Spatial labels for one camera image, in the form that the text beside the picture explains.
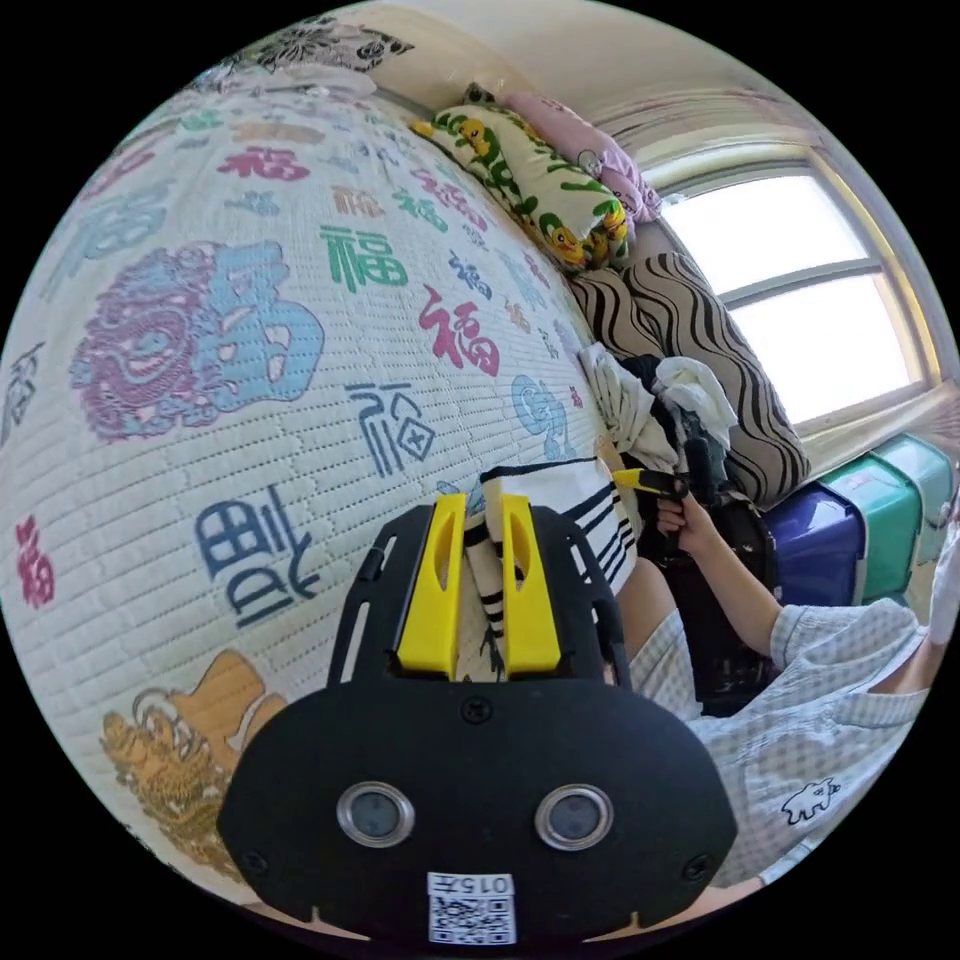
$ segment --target screw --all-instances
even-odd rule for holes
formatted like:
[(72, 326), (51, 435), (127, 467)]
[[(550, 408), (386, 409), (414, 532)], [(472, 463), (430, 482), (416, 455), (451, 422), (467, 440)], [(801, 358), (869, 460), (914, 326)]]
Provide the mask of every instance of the screw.
[(483, 697), (469, 697), (460, 707), (460, 716), (467, 723), (486, 723), (493, 716), (493, 707)]
[(263, 876), (267, 872), (267, 861), (256, 850), (248, 850), (243, 855), (244, 866), (253, 874)]
[(681, 871), (680, 875), (690, 883), (699, 883), (710, 869), (713, 860), (708, 853), (694, 857)]

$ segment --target window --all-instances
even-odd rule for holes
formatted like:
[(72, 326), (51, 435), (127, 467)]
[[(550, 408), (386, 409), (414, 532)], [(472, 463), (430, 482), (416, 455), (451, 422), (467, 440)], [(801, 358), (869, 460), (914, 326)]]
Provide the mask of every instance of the window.
[(923, 381), (879, 257), (808, 168), (732, 172), (664, 192), (664, 220), (795, 425), (849, 419), (851, 408)]

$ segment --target striped cushion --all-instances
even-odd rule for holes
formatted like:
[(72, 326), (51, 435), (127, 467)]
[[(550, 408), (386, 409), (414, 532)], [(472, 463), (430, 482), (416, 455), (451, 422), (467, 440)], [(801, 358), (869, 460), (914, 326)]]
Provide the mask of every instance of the striped cushion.
[(727, 472), (758, 506), (800, 486), (810, 461), (777, 391), (697, 266), (661, 253), (617, 272), (571, 279), (594, 336), (618, 356), (690, 357), (707, 364), (737, 411)]

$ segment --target quilted mattress cover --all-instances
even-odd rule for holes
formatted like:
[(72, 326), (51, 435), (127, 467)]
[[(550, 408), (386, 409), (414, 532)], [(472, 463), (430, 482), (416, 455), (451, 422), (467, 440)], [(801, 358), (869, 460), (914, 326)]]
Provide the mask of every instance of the quilted mattress cover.
[[(231, 772), (323, 687), (381, 525), (438, 492), (478, 509), (497, 464), (609, 453), (563, 279), (411, 119), (178, 95), (72, 204), (3, 351), (0, 598), (27, 681), (111, 813), (236, 903)], [(492, 679), (464, 587), (459, 674)]]

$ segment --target window frame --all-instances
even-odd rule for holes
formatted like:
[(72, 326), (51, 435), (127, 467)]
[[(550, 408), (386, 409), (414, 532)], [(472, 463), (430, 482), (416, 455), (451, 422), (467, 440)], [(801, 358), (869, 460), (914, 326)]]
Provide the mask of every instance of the window frame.
[[(817, 286), (831, 280), (858, 276), (881, 277), (889, 291), (890, 299), (892, 300), (891, 306), (894, 308), (892, 310), (888, 309), (890, 322), (900, 342), (907, 369), (910, 371), (911, 376), (915, 377), (913, 383), (898, 387), (878, 397), (871, 397), (868, 400), (841, 407), (838, 410), (823, 414), (812, 420), (794, 424), (794, 429), (803, 437), (819, 433), (832, 427), (856, 422), (864, 417), (880, 413), (883, 410), (890, 409), (900, 403), (920, 396), (931, 387), (940, 383), (942, 376), (940, 375), (941, 371), (936, 364), (935, 358), (933, 358), (934, 362), (931, 363), (929, 348), (923, 343), (923, 338), (918, 329), (916, 313), (910, 307), (911, 295), (912, 298), (915, 299), (916, 294), (912, 289), (905, 290), (903, 281), (894, 276), (888, 269), (874, 237), (871, 235), (861, 217), (858, 216), (858, 212), (854, 210), (850, 204), (845, 202), (844, 198), (835, 189), (834, 185), (818, 165), (799, 156), (784, 159), (748, 160), (704, 171), (694, 176), (665, 182), (658, 185), (658, 193), (663, 197), (664, 205), (666, 206), (669, 204), (670, 198), (676, 194), (682, 194), (685, 199), (692, 199), (693, 197), (710, 193), (714, 190), (737, 186), (741, 183), (783, 176), (804, 176), (813, 179), (817, 186), (823, 191), (824, 195), (834, 205), (839, 215), (847, 222), (857, 240), (867, 252), (867, 256), (859, 260), (826, 263), (819, 267), (810, 267), (787, 274), (781, 274), (768, 280), (758, 281), (749, 286), (725, 293), (719, 297), (720, 301), (732, 313), (739, 307), (758, 303), (779, 296), (780, 294), (800, 290), (805, 287)], [(659, 226), (666, 233), (677, 251), (687, 259), (696, 263), (696, 258), (690, 254), (683, 240), (667, 222), (666, 217), (661, 216)]]

